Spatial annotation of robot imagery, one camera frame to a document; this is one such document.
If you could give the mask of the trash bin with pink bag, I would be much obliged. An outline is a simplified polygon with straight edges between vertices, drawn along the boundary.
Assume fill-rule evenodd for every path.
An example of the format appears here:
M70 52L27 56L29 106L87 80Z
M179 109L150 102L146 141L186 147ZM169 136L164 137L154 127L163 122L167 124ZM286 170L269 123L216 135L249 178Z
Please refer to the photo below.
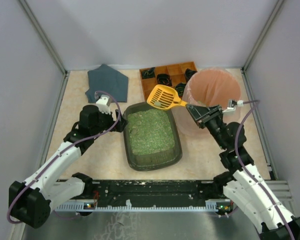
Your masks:
M193 105L227 109L228 101L241 98L241 87L233 74L223 68L206 68L195 73L187 82L182 100ZM185 107L172 110L178 130L189 137L208 136L209 131L200 129Z

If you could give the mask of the dark grey litter box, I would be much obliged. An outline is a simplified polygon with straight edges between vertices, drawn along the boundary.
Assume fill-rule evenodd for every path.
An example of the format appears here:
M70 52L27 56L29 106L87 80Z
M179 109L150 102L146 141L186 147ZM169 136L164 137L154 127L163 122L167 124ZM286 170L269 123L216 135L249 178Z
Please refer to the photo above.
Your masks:
M123 131L129 166L139 172L154 171L178 163L182 146L171 110L159 110L146 102L127 107Z

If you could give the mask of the yellow litter scoop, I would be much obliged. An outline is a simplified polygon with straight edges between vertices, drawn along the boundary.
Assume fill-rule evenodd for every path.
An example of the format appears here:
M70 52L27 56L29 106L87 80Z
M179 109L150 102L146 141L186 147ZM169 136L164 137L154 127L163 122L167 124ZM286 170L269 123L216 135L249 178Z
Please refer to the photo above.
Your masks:
M162 84L157 84L152 89L146 103L162 111L175 107L186 107L188 104L179 97L178 92L174 88Z

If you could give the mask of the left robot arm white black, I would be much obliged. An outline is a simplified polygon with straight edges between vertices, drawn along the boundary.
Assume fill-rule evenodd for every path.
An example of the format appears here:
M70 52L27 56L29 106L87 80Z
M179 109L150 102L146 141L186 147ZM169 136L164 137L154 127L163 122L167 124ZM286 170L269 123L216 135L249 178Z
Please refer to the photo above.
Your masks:
M14 181L8 190L7 221L11 224L25 223L37 229L55 209L81 195L92 191L92 178L75 173L67 181L55 185L61 174L78 160L96 139L109 133L121 133L127 121L120 108L101 112L96 105L86 105L79 114L71 131L65 136L52 157L23 182Z

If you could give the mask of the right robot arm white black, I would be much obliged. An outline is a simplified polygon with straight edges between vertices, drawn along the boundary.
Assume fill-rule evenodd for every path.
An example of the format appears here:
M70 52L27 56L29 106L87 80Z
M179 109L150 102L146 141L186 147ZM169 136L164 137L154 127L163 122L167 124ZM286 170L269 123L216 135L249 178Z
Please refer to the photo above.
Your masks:
M275 196L245 149L244 124L223 121L219 105L186 104L196 125L206 128L223 150L220 160L226 172L214 177L218 191L232 200L253 223L262 240L300 240L300 216L296 217Z

